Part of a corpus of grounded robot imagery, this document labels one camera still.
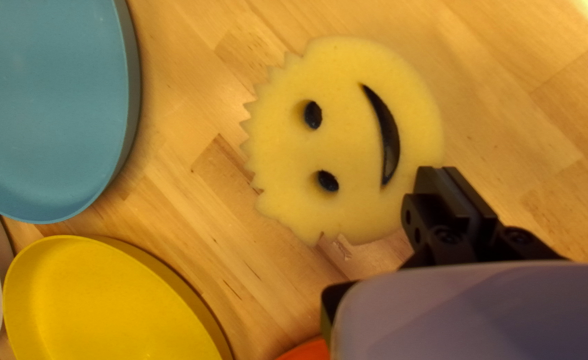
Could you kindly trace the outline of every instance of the smiley face sponge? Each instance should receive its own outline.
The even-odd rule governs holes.
[[[322,234],[362,244],[394,232],[416,169],[442,162],[434,100],[385,46],[315,39],[256,91],[242,122],[245,167],[263,190],[256,208],[309,245]]]

